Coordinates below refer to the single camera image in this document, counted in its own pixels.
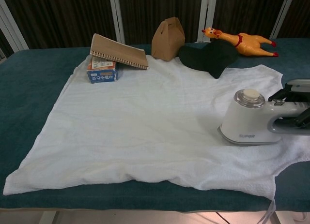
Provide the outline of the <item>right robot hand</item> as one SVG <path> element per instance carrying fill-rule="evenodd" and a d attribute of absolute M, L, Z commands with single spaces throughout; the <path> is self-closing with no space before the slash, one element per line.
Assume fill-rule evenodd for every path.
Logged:
<path fill-rule="evenodd" d="M 310 80 L 293 79 L 268 98 L 272 118 L 268 125 L 277 134 L 310 134 Z"/>

